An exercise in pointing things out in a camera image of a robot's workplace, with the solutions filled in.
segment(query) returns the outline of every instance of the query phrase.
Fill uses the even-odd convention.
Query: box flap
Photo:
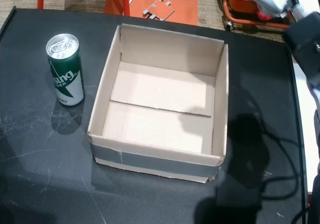
[[[214,77],[121,62],[111,100],[212,115]]]
[[[122,61],[215,76],[224,42],[196,35],[122,25]]]

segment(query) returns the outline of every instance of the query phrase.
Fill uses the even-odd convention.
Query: green can
[[[68,106],[80,103],[85,94],[78,39],[70,34],[56,35],[45,50],[59,102]]]

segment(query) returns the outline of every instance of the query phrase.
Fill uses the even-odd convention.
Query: floor
[[[106,0],[44,0],[45,9],[87,11],[102,13]],[[37,0],[0,0],[0,26],[13,6],[33,9]],[[224,30],[225,18],[221,0],[198,0],[198,25]],[[282,41],[281,31],[265,27],[243,27],[235,25],[234,32],[274,41]]]

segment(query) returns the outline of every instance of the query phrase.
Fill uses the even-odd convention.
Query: open cardboard box
[[[223,41],[117,28],[88,127],[97,163],[206,182],[225,157],[228,48]]]

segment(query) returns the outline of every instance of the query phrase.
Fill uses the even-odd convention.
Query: table surface
[[[215,180],[194,183],[93,162],[86,131],[122,23],[228,44],[227,154]],[[60,33],[80,42],[86,97],[75,107],[56,100],[46,58],[47,41]],[[0,222],[290,223],[306,204],[294,85],[282,43],[138,18],[17,9],[0,39]]]

